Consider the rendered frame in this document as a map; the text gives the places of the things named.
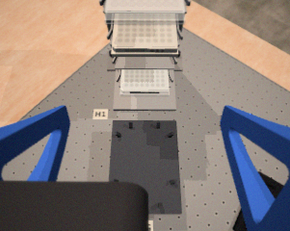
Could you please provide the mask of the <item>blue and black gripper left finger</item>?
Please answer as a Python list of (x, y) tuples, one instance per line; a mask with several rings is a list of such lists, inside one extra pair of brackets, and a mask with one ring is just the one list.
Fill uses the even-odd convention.
[(56, 181), (66, 149), (70, 120), (66, 106), (0, 127), (0, 181), (5, 164), (42, 140), (50, 138), (27, 181)]

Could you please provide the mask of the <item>grey plate hotel rack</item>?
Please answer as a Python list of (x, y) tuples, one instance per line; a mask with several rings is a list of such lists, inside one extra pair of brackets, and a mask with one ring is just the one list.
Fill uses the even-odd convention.
[[(114, 57), (112, 63), (116, 70), (114, 111), (176, 111), (173, 72), (176, 57)], [(167, 69), (170, 96), (120, 96), (122, 69)]]

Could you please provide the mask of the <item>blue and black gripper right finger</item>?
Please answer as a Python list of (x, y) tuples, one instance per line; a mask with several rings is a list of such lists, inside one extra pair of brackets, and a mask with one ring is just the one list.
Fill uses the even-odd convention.
[[(247, 231), (290, 231), (290, 127), (231, 106), (224, 106), (220, 125)], [(289, 178), (276, 199), (238, 132), (287, 166)]]

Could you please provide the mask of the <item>grey flat base plate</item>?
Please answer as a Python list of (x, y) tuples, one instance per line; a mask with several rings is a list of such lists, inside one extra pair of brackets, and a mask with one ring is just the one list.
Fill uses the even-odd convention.
[[(153, 231), (234, 231), (241, 210), (221, 130), (224, 106), (290, 127), (290, 91), (182, 29), (176, 111), (114, 111), (110, 42), (19, 121), (66, 106), (70, 127), (57, 181), (109, 182), (113, 120), (176, 120), (181, 215), (148, 215)], [(108, 110), (93, 119), (93, 110)]]

